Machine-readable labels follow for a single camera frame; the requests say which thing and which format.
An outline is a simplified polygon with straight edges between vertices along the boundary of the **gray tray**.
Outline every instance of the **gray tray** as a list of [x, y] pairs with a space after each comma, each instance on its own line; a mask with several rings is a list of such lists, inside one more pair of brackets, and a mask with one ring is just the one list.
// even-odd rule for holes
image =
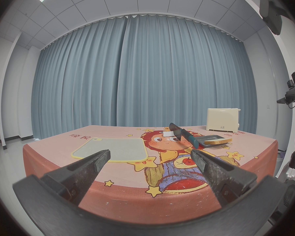
[[196, 136], [195, 138], [199, 141], [199, 144], [201, 144], [203, 147], [214, 147], [220, 144], [205, 144], [205, 141], [216, 140], [216, 139], [221, 139], [225, 137], [218, 136], [218, 135], [211, 135], [211, 136]]

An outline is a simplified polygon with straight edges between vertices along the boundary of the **cartoon apple print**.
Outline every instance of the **cartoon apple print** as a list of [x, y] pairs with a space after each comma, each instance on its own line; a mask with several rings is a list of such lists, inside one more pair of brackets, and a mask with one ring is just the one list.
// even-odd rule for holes
[[182, 160], [182, 162], [183, 162], [185, 165], [188, 165], [188, 166], [190, 166], [190, 165], [194, 165], [194, 164], [195, 164], [195, 162], [194, 162], [190, 157], [184, 158], [184, 159]]

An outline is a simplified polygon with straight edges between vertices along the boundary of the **table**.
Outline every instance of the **table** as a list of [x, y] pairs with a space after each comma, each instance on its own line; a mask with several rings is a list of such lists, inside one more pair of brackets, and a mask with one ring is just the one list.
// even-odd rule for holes
[[[232, 137], [229, 144], [202, 151], [245, 170], [259, 182], [273, 175], [277, 140], [239, 131], [206, 131], [205, 126], [183, 127], [194, 136]], [[148, 159], [139, 163], [106, 163], [79, 207], [94, 214], [132, 223], [160, 224], [193, 219], [220, 209], [212, 190], [190, 158], [191, 144], [162, 136], [168, 127], [87, 126], [26, 144], [26, 175], [44, 173], [77, 161], [71, 153], [93, 137], [143, 138]]]

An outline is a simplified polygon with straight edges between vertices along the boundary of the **cartoon girl print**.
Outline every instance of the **cartoon girl print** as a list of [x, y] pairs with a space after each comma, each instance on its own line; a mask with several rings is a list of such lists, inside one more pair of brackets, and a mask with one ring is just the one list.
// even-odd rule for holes
[[[194, 136], [202, 136], [196, 132], [190, 131], [190, 133]], [[148, 162], [143, 162], [145, 163], [144, 173], [149, 184], [149, 191], [157, 188], [154, 190], [157, 194], [179, 194], [193, 192], [208, 186], [202, 173], [190, 157], [191, 150], [194, 147], [185, 138], [182, 137], [179, 141], [176, 137], [163, 137], [162, 130], [145, 132], [141, 138], [147, 148], [158, 151], [160, 159], [160, 164], [153, 163], [152, 167], [147, 166]], [[205, 151], [201, 145], [198, 149], [215, 156]]]

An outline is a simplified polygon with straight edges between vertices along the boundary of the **ceiling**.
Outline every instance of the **ceiling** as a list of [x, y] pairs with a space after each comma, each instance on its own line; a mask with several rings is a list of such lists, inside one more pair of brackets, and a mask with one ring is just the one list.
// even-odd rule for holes
[[42, 49], [75, 27], [133, 12], [172, 13], [208, 22], [246, 40], [265, 26], [245, 0], [16, 0], [0, 22], [0, 36]]

